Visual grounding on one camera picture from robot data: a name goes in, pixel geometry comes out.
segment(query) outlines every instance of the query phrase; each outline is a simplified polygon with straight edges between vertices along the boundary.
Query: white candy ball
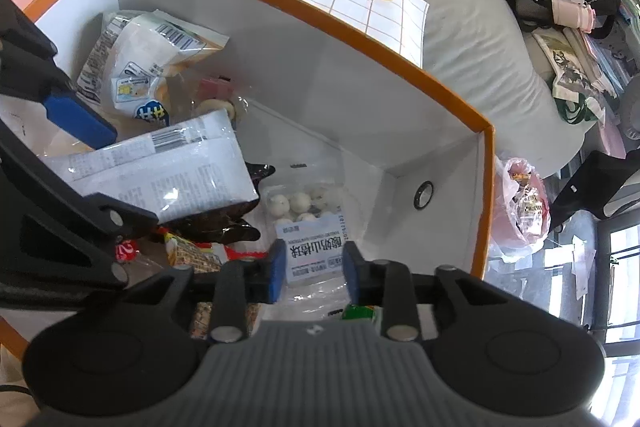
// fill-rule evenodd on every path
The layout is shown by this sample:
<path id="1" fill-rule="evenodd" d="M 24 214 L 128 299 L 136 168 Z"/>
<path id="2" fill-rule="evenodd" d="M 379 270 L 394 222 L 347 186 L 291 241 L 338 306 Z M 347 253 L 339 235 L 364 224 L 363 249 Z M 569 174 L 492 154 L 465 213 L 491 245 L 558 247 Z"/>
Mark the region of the white candy ball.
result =
<path id="1" fill-rule="evenodd" d="M 316 220 L 316 216 L 314 216 L 313 214 L 309 214 L 308 212 L 305 212 L 304 214 L 300 214 L 296 219 L 296 221 L 315 221 L 315 220 Z"/>
<path id="2" fill-rule="evenodd" d="M 229 115 L 229 120 L 233 120 L 236 117 L 236 110 L 231 102 L 227 102 L 226 100 L 217 100 L 215 98 L 210 98 L 200 102 L 200 105 L 196 107 L 196 116 L 202 116 L 219 109 L 226 110 L 226 113 Z"/>
<path id="3" fill-rule="evenodd" d="M 317 200 L 318 198 L 321 198 L 322 196 L 324 196 L 325 192 L 326 192 L 326 188 L 324 187 L 314 187 L 311 190 L 309 190 L 309 196 L 311 196 L 312 200 Z"/>
<path id="4" fill-rule="evenodd" d="M 282 194 L 277 194 L 269 199 L 267 208 L 271 216 L 282 217 L 289 212 L 289 200 Z"/>
<path id="5" fill-rule="evenodd" d="M 324 196 L 322 196 L 322 201 L 325 205 L 324 209 L 336 212 L 340 206 L 341 199 L 340 190 L 337 188 L 331 188 L 324 193 Z"/>
<path id="6" fill-rule="evenodd" d="M 311 198 L 304 192 L 296 192 L 289 198 L 289 204 L 296 214 L 302 214 L 311 208 Z"/>

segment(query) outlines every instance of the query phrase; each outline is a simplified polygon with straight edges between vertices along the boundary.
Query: metal screw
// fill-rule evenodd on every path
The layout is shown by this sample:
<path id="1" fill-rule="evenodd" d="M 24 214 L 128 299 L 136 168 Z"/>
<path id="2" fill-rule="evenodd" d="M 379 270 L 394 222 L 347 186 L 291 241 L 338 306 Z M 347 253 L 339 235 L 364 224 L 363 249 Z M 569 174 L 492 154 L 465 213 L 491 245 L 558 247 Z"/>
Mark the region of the metal screw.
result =
<path id="1" fill-rule="evenodd" d="M 111 273 L 113 273 L 113 276 L 120 282 L 129 281 L 129 276 L 127 275 L 127 271 L 118 263 L 113 263 L 111 265 Z"/>
<path id="2" fill-rule="evenodd" d="M 218 326 L 209 333 L 211 338 L 217 342 L 230 344 L 242 338 L 242 331 L 235 326 Z"/>
<path id="3" fill-rule="evenodd" d="M 386 330 L 386 336 L 397 342 L 411 342 L 418 337 L 418 330 L 406 324 L 396 324 Z"/>
<path id="4" fill-rule="evenodd" d="M 122 216 L 118 214 L 115 210 L 109 211 L 109 217 L 111 217 L 111 220 L 113 221 L 114 225 L 116 225 L 117 227 L 121 227 L 124 223 L 122 221 Z"/>

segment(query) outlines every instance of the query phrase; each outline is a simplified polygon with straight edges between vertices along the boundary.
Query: window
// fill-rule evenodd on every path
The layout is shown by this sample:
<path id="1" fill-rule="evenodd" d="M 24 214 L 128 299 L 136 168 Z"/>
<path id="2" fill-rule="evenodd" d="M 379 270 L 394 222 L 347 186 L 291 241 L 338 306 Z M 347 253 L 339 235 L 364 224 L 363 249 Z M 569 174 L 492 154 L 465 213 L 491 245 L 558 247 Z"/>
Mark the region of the window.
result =
<path id="1" fill-rule="evenodd" d="M 598 223 L 594 336 L 607 355 L 591 413 L 605 425 L 640 425 L 640 210 Z"/>
<path id="2" fill-rule="evenodd" d="M 607 359 L 591 413 L 611 427 L 634 427 L 640 418 L 640 355 Z"/>

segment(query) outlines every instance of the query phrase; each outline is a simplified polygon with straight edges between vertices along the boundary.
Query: barcode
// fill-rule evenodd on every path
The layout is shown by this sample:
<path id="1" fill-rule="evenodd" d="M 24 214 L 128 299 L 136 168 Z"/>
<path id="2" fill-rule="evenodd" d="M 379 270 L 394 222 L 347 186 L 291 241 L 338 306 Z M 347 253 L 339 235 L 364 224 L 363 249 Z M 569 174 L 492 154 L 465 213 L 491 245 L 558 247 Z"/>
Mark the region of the barcode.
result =
<path id="1" fill-rule="evenodd" d="M 188 36 L 182 30 L 179 30 L 171 24 L 161 24 L 156 28 L 156 31 L 160 33 L 171 44 L 180 48 L 181 50 L 188 49 L 193 44 L 194 39 Z"/>
<path id="2" fill-rule="evenodd" d="M 154 143 L 156 153 L 170 151 L 189 143 L 182 128 L 155 131 L 151 133 L 151 140 Z"/>

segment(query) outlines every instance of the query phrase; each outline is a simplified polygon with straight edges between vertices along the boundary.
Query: plastic bag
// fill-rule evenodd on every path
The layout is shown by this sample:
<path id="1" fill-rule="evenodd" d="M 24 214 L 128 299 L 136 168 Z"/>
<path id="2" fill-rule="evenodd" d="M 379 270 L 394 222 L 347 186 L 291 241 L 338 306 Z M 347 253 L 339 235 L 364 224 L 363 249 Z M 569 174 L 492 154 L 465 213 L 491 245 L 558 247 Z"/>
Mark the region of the plastic bag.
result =
<path id="1" fill-rule="evenodd" d="M 532 253 L 532 248 L 541 245 L 548 235 L 550 215 L 545 185 L 535 169 L 521 158 L 506 162 L 495 158 L 495 171 L 492 239 L 502 251 L 519 250 L 512 257 L 520 259 Z"/>
<path id="2" fill-rule="evenodd" d="M 342 186 L 322 164 L 276 169 L 263 190 L 270 233 L 287 243 L 287 283 L 330 279 L 342 273 L 342 247 L 349 240 Z"/>
<path id="3" fill-rule="evenodd" d="M 254 255 L 237 255 L 228 247 L 217 244 L 196 245 L 172 233 L 164 234 L 167 258 L 171 266 L 176 264 L 189 264 L 193 266 L 196 273 L 217 272 L 227 261 L 234 259 L 246 259 L 252 257 L 259 259 L 266 253 L 255 253 Z M 260 304 L 249 304 L 246 309 L 247 329 L 251 334 L 257 326 L 258 312 Z M 211 303 L 199 302 L 193 314 L 191 323 L 191 336 L 196 339 L 204 339 L 209 330 L 209 319 L 211 316 Z"/>
<path id="4" fill-rule="evenodd" d="M 344 277 L 334 277 L 302 287 L 283 287 L 278 302 L 265 306 L 261 318 L 270 321 L 340 319 L 349 302 Z"/>
<path id="5" fill-rule="evenodd" d="M 212 110 L 225 109 L 231 124 L 237 122 L 247 112 L 248 102 L 239 96 L 230 78 L 203 78 L 199 81 L 193 97 L 193 116 L 202 116 Z"/>
<path id="6" fill-rule="evenodd" d="M 78 93 L 106 113 L 168 126 L 176 120 L 170 93 L 184 91 L 181 78 L 172 77 L 221 50 L 228 37 L 160 10 L 110 17 L 78 77 Z"/>
<path id="7" fill-rule="evenodd" d="M 97 151 L 43 158 L 80 195 L 102 192 L 160 223 L 258 199 L 225 111 Z"/>
<path id="8" fill-rule="evenodd" d="M 121 261 L 120 263 L 129 277 L 127 288 L 131 288 L 163 270 L 163 267 L 158 263 L 140 253 L 130 261 Z"/>
<path id="9" fill-rule="evenodd" d="M 245 166 L 258 193 L 258 198 L 246 203 L 233 204 L 194 216 L 175 219 L 167 223 L 166 226 L 190 241 L 220 243 L 222 245 L 234 243 L 236 247 L 239 247 L 238 251 L 257 250 L 258 246 L 252 245 L 252 242 L 261 239 L 262 234 L 252 223 L 255 217 L 258 217 L 253 212 L 260 203 L 258 186 L 260 181 L 275 172 L 275 168 L 271 165 L 254 163 L 245 163 Z M 249 219 L 249 222 L 243 219 L 244 216 Z M 263 246 L 264 251 L 269 250 L 268 245 Z"/>

